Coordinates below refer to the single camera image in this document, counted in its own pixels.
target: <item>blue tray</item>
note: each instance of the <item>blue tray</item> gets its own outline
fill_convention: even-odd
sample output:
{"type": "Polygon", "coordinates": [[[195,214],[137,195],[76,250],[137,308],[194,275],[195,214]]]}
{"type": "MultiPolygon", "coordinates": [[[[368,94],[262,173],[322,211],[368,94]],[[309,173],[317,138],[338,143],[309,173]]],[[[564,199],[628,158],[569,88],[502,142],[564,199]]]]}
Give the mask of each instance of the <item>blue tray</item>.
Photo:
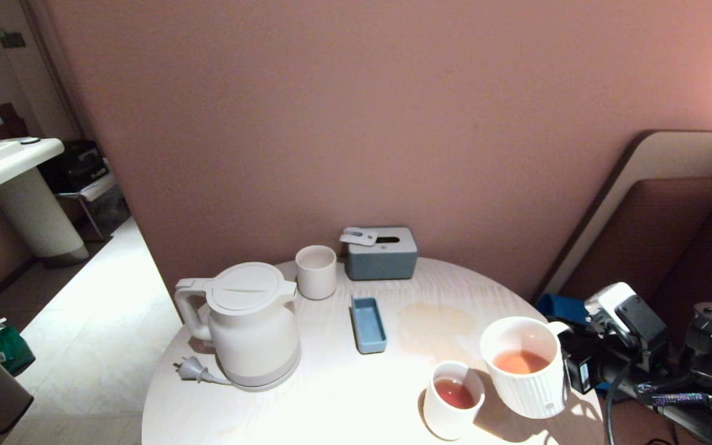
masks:
{"type": "Polygon", "coordinates": [[[350,297],[351,322],[356,335],[356,347],[362,354],[384,352],[386,332],[381,323],[378,302],[374,298],[355,299],[350,297]]]}

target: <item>electric kettle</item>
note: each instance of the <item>electric kettle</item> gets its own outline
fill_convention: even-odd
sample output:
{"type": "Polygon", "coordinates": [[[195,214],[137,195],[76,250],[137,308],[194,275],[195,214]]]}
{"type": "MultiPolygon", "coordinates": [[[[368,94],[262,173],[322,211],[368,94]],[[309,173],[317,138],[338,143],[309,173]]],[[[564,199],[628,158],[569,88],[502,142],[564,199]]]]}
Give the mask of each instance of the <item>electric kettle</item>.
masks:
{"type": "Polygon", "coordinates": [[[293,374],[300,361],[296,316],[285,307],[296,284],[265,263],[235,265],[215,278],[185,278],[175,301],[192,336],[213,343],[228,380],[245,391],[264,391],[293,374]],[[207,324],[190,297],[204,296],[207,324]]]}

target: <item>table top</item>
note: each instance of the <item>table top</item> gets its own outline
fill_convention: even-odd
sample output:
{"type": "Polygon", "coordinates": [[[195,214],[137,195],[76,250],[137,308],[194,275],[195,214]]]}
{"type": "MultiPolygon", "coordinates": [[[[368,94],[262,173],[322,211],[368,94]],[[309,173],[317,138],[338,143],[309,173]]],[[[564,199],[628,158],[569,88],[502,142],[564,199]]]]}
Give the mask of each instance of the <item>table top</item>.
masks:
{"type": "MultiPolygon", "coordinates": [[[[277,267],[286,279],[295,279],[293,261],[277,267]]],[[[424,423],[422,400],[433,367],[443,360],[468,364],[486,386],[486,402],[460,443],[604,441],[594,391],[572,392],[565,411],[546,420],[518,416],[498,398],[480,355],[480,335],[503,316],[543,317],[474,271],[419,258],[412,279],[350,281],[340,263],[333,296],[320,301],[299,296],[294,304],[302,359],[295,373],[270,391],[181,381],[172,364],[189,355],[223,375],[215,352],[181,328],[150,382],[142,443],[440,443],[424,423]],[[351,295],[378,301],[385,352],[356,350],[351,295]]],[[[206,315],[206,307],[201,312],[206,315]]]]}

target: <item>tea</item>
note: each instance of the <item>tea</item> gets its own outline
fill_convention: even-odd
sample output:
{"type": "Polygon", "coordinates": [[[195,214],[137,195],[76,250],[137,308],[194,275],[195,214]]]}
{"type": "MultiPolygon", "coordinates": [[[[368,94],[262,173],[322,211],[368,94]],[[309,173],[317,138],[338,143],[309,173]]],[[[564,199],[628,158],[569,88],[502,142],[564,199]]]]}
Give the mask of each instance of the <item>tea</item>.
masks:
{"type": "Polygon", "coordinates": [[[454,378],[437,378],[433,386],[444,402],[455,408],[469,409],[477,404],[466,386],[454,378]]]}
{"type": "Polygon", "coordinates": [[[548,366],[549,361],[529,351],[503,352],[494,358],[494,366],[512,374],[531,374],[548,366]]]}

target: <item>white mug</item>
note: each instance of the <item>white mug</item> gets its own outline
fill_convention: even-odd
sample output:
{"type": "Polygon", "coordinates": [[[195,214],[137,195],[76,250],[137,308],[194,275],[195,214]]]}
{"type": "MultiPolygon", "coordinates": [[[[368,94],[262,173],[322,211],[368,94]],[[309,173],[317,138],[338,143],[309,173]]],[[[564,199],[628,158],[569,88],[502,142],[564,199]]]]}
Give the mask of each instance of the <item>white mug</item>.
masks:
{"type": "Polygon", "coordinates": [[[530,419],[546,419],[565,409],[570,385],[565,381],[557,335],[568,329],[559,321],[546,324],[526,316],[508,316],[485,329],[480,351],[496,392],[512,411],[530,419]],[[521,351],[537,355],[548,364],[530,374],[515,374],[496,366],[498,355],[521,351]]]}
{"type": "Polygon", "coordinates": [[[433,371],[427,384],[422,407],[427,428],[441,439],[455,440],[463,437],[469,425],[474,423],[477,412],[485,402],[485,386],[473,369],[459,362],[441,362],[433,371]],[[475,405],[469,408],[455,408],[449,405],[436,391],[435,382],[440,378],[457,380],[471,394],[475,405]]]}
{"type": "Polygon", "coordinates": [[[330,297],[337,287],[337,254],[325,245],[309,245],[296,253],[299,292],[311,300],[330,297]]]}

